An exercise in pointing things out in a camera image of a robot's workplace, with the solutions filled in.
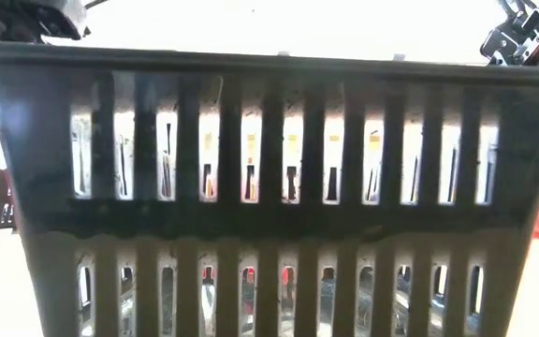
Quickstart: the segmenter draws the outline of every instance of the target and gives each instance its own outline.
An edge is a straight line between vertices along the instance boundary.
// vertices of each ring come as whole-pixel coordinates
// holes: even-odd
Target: basket rim
[[[288,72],[309,76],[372,76],[384,80],[539,86],[539,67],[461,66],[400,61],[140,51],[0,43],[0,66],[97,67],[133,71]]]

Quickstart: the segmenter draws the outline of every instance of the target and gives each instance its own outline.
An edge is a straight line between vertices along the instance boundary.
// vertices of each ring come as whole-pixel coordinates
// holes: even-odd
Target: basket slot
[[[479,150],[477,156],[477,186],[475,191],[475,203],[480,206],[489,205],[492,202],[492,186],[496,183],[496,161],[498,146],[499,126],[498,119],[491,118],[485,121],[482,117],[479,129]]]
[[[439,166],[440,192],[438,201],[441,205],[454,205],[457,198],[460,150],[460,123],[458,123],[460,113],[458,111],[444,117],[442,156],[440,157]]]
[[[322,336],[333,335],[334,322],[334,304],[338,298],[336,286],[337,265],[337,247],[320,247],[317,259],[317,333]]]
[[[297,267],[297,251],[293,248],[281,248],[279,252],[279,267],[281,272],[282,286],[280,287],[279,305],[279,334],[278,336],[288,336],[293,330],[297,319],[295,298],[297,297],[297,279],[299,269]]]
[[[203,78],[197,97],[199,106],[199,187],[200,200],[215,202],[218,196],[218,171],[220,156],[220,127],[224,79]]]
[[[239,285],[239,322],[240,335],[251,334],[255,336],[257,316],[255,306],[257,302],[257,249],[241,247],[239,258],[238,285]]]
[[[383,242],[378,247],[375,257],[375,283],[373,286],[373,308],[371,309],[371,336],[390,336],[392,333],[392,302],[395,290],[394,262],[394,247],[387,242]]]
[[[432,287],[430,290],[429,336],[443,336],[444,316],[446,315],[446,286],[448,283],[448,261],[434,261],[431,270]]]
[[[201,246],[198,249],[198,273],[202,274],[199,286],[199,333],[213,336],[216,332],[217,309],[217,251],[215,247]]]
[[[134,278],[133,261],[121,262],[120,271],[120,335],[134,336],[136,334],[138,295]]]
[[[382,151],[382,177],[380,179],[380,205],[385,207],[396,207],[401,203],[404,109],[404,94],[387,94],[384,118],[384,148]]]
[[[435,201],[437,188],[430,194]],[[412,287],[409,307],[409,330],[414,336],[428,336],[432,293],[432,251],[420,243],[416,246],[413,259]]]
[[[90,198],[92,171],[92,107],[89,104],[82,109],[72,109],[72,168],[74,171],[74,195],[76,198]]]
[[[429,88],[426,92],[417,201],[420,205],[438,202],[444,118],[442,95],[442,88]]]
[[[114,144],[114,98],[115,85],[111,74],[101,76],[95,83],[95,106],[92,135],[92,182],[93,198],[112,199],[115,191]]]
[[[90,261],[79,261],[77,266],[78,303],[79,303],[79,331],[81,336],[89,336],[95,333],[94,307],[93,301],[93,265]]]
[[[222,240],[218,245],[216,335],[240,335],[239,245]]]
[[[342,189],[342,146],[344,137],[344,87],[341,83],[323,85],[324,134],[322,202],[338,205]]]
[[[160,105],[157,113],[157,176],[159,198],[176,199],[176,130],[178,129],[178,102]]]
[[[400,264],[397,264],[397,273],[394,282],[391,333],[400,335],[406,334],[409,330],[409,311],[411,296],[414,292],[413,278],[415,277],[415,269],[411,256],[398,254],[396,261]]]
[[[159,253],[153,240],[142,239],[137,245],[136,290],[137,336],[159,336],[161,305],[154,305],[163,299],[160,289]]]
[[[95,331],[99,336],[117,336],[120,328],[120,273],[117,248],[104,238],[95,247]]]
[[[368,265],[368,261],[360,259],[357,262],[357,276],[356,328],[359,332],[368,335],[371,329],[371,311],[373,309],[371,298],[374,290],[374,270]]]
[[[355,336],[358,296],[357,244],[343,242],[338,247],[336,289],[332,324],[333,336]]]
[[[4,207],[1,210],[1,220],[0,223],[6,224],[11,222],[11,216],[13,214],[13,211],[11,210],[11,207],[8,203],[4,204]]]
[[[469,283],[469,312],[465,329],[470,333],[477,334],[480,329],[480,313],[484,289],[484,268],[480,265],[472,265],[471,280]]]
[[[259,202],[259,174],[264,96],[266,88],[263,81],[249,81],[242,87],[240,123],[240,202]]]
[[[317,295],[319,294],[319,282],[317,274],[318,252],[317,245],[315,243],[302,242],[299,246],[297,272],[298,286],[297,300],[295,304],[295,336],[315,336],[318,328],[317,308],[319,305],[317,300]]]
[[[298,204],[304,135],[304,94],[298,83],[288,84],[284,83],[282,90],[284,97],[282,199],[283,203]],[[265,125],[264,132],[271,132],[269,125]]]
[[[405,88],[404,127],[402,131],[401,205],[416,206],[421,181],[421,149],[425,124],[425,94],[411,86]]]
[[[280,190],[274,188],[274,193],[280,193]],[[279,281],[282,281],[282,270],[278,269],[278,265],[278,249],[275,242],[262,244],[259,249],[259,268],[255,270],[257,277],[255,298],[256,337],[278,336],[279,305],[276,305],[276,299],[281,299],[278,289],[281,286]]]
[[[376,206],[380,201],[384,117],[382,115],[379,118],[378,116],[368,117],[365,121],[364,135],[363,141],[366,143],[363,144],[365,148],[363,151],[363,204]]]
[[[161,267],[161,335],[174,336],[176,326],[176,273],[175,264],[162,261]]]
[[[113,72],[114,78],[114,165],[115,198],[132,200],[135,196],[135,75]]]

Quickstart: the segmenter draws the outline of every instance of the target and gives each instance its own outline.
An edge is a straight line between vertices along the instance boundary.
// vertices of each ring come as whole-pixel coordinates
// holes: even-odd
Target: black basket
[[[241,146],[248,110],[260,112],[262,125],[252,202],[242,192],[242,177],[251,175],[241,156],[249,151]],[[296,202],[283,191],[290,174],[283,130],[292,110],[303,120]],[[164,111],[177,116],[175,144],[167,148],[157,137]],[[133,142],[124,144],[114,121],[133,112]],[[211,186],[199,162],[207,146],[199,115],[216,112],[219,155]],[[331,197],[322,184],[330,159],[324,125],[338,113],[342,165],[337,182],[328,183],[336,186],[328,187]],[[90,123],[80,152],[88,174],[76,173],[74,153],[82,145],[73,145],[73,116]],[[379,193],[371,202],[364,201],[368,116],[381,116],[384,128]],[[405,204],[403,133],[416,116],[423,120],[421,160],[416,198]],[[439,201],[443,125],[460,128],[450,203]],[[488,197],[476,202],[482,125],[497,125],[499,137]],[[314,336],[326,319],[333,335],[352,336],[361,311],[372,336],[426,336],[438,328],[429,322],[440,265],[448,269],[441,333],[463,335],[479,316],[476,333],[505,334],[539,201],[539,69],[0,45],[0,132],[46,336],[77,336],[85,325],[97,336],[197,336],[207,329],[200,275],[208,265],[218,270],[218,337],[244,329],[238,275],[250,268],[256,271],[251,329],[278,335],[284,266],[296,270],[299,285],[295,336]],[[133,184],[117,174],[130,146]],[[163,155],[175,155],[175,163]],[[201,186],[213,192],[206,195]],[[320,272],[326,266],[333,269],[332,286]],[[370,311],[361,310],[357,295],[367,266],[375,290]],[[404,269],[397,276],[399,266],[410,267],[412,276]],[[79,319],[79,271],[88,267],[94,311]],[[129,313],[120,310],[120,297],[128,296],[120,291],[123,268],[135,270]],[[169,290],[162,287],[164,268],[173,270]],[[475,310],[475,268],[484,277],[481,310]],[[411,287],[396,286],[401,280]],[[408,312],[398,309],[404,289]],[[325,291],[332,291],[335,313],[328,318],[317,313]],[[167,294],[170,303],[162,303]],[[120,324],[126,317],[131,328]]]

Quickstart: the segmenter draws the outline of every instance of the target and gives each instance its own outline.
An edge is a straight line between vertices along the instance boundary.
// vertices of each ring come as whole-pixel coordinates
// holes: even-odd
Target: gray shopping basket
[[[249,110],[261,120],[259,183],[244,200]],[[299,183],[285,195],[295,173],[284,167],[294,139],[284,126],[297,111]],[[160,126],[162,113],[176,119]],[[339,143],[325,135],[338,113],[342,152],[325,154]],[[375,116],[384,142],[368,199]],[[416,116],[416,197],[401,202],[403,134]],[[446,125],[459,127],[460,146],[454,197],[441,202]],[[480,200],[483,125],[498,126],[498,144]],[[462,336],[472,316],[475,334],[505,334],[539,202],[539,69],[0,45],[0,133],[46,336],[428,336],[434,325]],[[215,173],[201,159],[208,147]],[[334,171],[325,179],[332,161],[342,163],[336,183]],[[448,273],[435,301],[439,265]],[[296,278],[286,288],[284,267]],[[212,303],[202,273],[215,278]]]

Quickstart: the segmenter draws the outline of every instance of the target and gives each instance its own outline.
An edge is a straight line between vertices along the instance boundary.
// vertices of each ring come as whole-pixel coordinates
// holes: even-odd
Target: shopping basket
[[[241,127],[250,111],[261,121],[257,166]],[[160,126],[162,113],[176,119]],[[296,113],[300,167],[287,168],[297,146],[285,143],[297,137],[284,130]],[[332,135],[326,121],[339,114]],[[403,134],[415,118],[419,174],[402,202]],[[365,125],[375,119],[383,144],[367,200]],[[441,202],[448,124],[460,129],[458,178]],[[86,136],[77,125],[90,125]],[[498,143],[478,198],[484,125],[498,127]],[[46,336],[224,337],[244,325],[278,336],[286,319],[297,337],[353,336],[359,315],[371,336],[432,326],[461,336],[471,316],[477,334],[504,336],[539,204],[533,68],[0,44],[0,133]],[[438,266],[447,276],[434,300]],[[282,281],[291,271],[292,286]],[[215,275],[213,291],[202,274]],[[288,318],[284,291],[296,292]],[[320,314],[324,294],[330,315]]]

